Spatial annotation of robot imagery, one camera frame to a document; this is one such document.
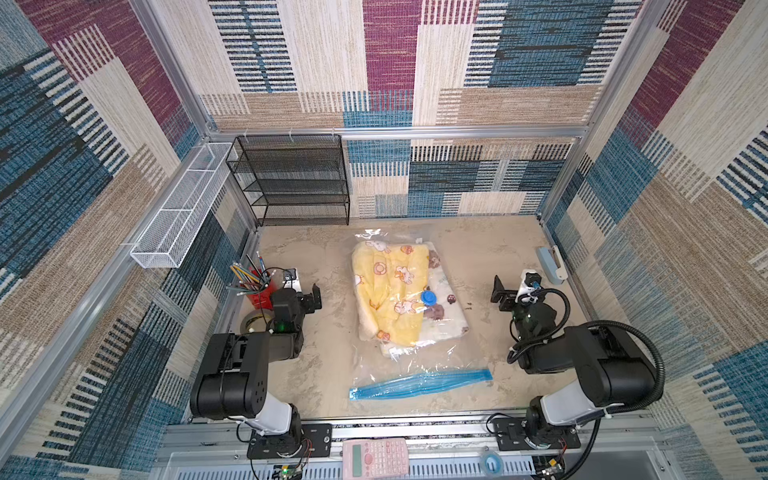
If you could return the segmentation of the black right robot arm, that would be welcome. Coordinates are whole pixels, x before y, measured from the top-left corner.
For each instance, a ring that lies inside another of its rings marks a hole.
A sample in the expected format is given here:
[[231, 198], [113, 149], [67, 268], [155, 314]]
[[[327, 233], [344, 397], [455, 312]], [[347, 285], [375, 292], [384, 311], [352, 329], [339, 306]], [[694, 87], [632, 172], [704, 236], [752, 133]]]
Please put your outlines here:
[[569, 325], [567, 295], [540, 281], [537, 272], [525, 271], [515, 290], [493, 282], [492, 303], [512, 315], [507, 362], [530, 375], [572, 370], [576, 379], [532, 399], [522, 416], [491, 415], [486, 426], [502, 451], [576, 448], [577, 427], [642, 410], [664, 392], [666, 366], [649, 337], [617, 321]]

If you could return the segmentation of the clear plastic vacuum bag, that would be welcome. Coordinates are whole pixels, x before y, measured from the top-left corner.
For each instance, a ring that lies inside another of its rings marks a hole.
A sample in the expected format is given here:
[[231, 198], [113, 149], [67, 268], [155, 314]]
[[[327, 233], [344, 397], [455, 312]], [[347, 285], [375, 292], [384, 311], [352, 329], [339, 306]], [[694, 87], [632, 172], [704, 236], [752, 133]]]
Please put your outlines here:
[[492, 382], [433, 242], [365, 230], [355, 236], [351, 268], [359, 336], [351, 400], [408, 399]]

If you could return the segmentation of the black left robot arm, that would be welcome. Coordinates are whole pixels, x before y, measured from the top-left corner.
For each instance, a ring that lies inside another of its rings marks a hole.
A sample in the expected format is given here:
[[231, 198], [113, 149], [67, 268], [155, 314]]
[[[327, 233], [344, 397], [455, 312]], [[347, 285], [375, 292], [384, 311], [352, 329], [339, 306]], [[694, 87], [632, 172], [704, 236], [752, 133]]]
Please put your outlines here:
[[296, 458], [313, 447], [297, 407], [269, 393], [268, 373], [272, 363], [299, 357], [304, 319], [322, 308], [321, 290], [280, 288], [270, 302], [273, 318], [263, 331], [211, 337], [190, 395], [193, 417], [237, 420], [251, 429], [252, 460]]

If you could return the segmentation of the yellow cartoon blanket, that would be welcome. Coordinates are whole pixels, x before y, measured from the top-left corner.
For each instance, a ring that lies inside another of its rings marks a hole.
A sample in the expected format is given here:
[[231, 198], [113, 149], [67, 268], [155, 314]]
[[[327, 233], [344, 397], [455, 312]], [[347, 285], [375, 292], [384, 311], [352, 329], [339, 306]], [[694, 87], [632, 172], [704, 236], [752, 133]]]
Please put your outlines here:
[[352, 253], [363, 341], [411, 347], [419, 340], [426, 304], [429, 249], [425, 244], [365, 240]]

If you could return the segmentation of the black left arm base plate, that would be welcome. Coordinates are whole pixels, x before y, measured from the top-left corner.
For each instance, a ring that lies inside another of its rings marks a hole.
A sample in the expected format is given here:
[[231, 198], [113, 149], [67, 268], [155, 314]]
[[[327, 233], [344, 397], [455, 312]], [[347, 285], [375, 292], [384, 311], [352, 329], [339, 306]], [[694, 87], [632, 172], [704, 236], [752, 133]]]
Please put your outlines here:
[[292, 426], [280, 435], [250, 434], [246, 456], [249, 460], [296, 459], [330, 455], [332, 425], [329, 423]]

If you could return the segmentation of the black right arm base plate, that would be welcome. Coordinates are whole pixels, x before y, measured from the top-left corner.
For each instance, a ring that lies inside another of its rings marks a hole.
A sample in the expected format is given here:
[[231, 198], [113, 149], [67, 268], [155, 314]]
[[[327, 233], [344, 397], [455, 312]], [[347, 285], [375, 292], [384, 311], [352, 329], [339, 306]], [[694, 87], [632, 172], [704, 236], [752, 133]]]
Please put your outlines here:
[[544, 424], [535, 433], [523, 417], [492, 416], [486, 422], [500, 451], [577, 450], [582, 446], [576, 428]]

